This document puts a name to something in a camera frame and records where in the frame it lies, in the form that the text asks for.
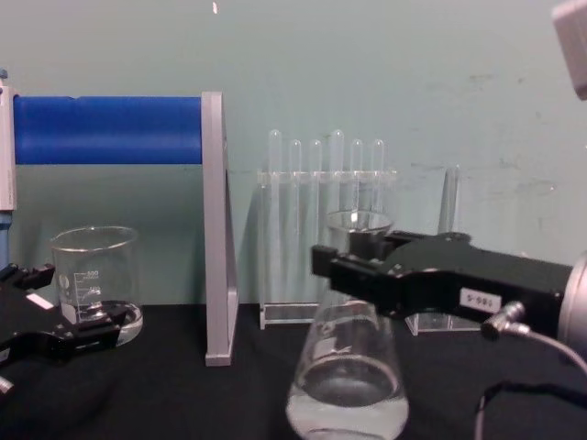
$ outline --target conical flask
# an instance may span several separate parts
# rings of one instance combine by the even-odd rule
[[[327,217],[329,245],[370,259],[391,228],[384,215],[344,211]],[[290,389],[287,417],[304,439],[392,440],[408,402],[393,329],[372,304],[325,290]]]

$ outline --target glassware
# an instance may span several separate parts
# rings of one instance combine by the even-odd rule
[[[330,245],[375,257],[370,246],[391,222],[383,214],[345,211],[328,216]],[[312,323],[287,403],[304,439],[392,440],[409,411],[388,318],[372,304],[326,290]]]
[[[127,227],[88,226],[62,232],[50,241],[61,313],[75,324],[125,306],[119,345],[134,339],[143,326],[137,239],[137,232]]]

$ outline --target blue cylinder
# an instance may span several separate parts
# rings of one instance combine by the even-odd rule
[[[201,164],[200,102],[17,96],[17,164]]]

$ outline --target black table surface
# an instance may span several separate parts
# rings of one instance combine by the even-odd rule
[[[241,305],[230,367],[205,366],[205,308],[182,305],[145,307],[141,334],[116,350],[59,367],[27,360],[4,368],[16,388],[0,403],[0,439],[296,439],[284,408],[307,326],[260,330],[258,314]],[[500,380],[585,390],[574,368],[532,342],[394,329],[410,403],[401,440],[471,440],[475,404]],[[584,439],[587,412],[504,394],[487,411],[485,433]]]

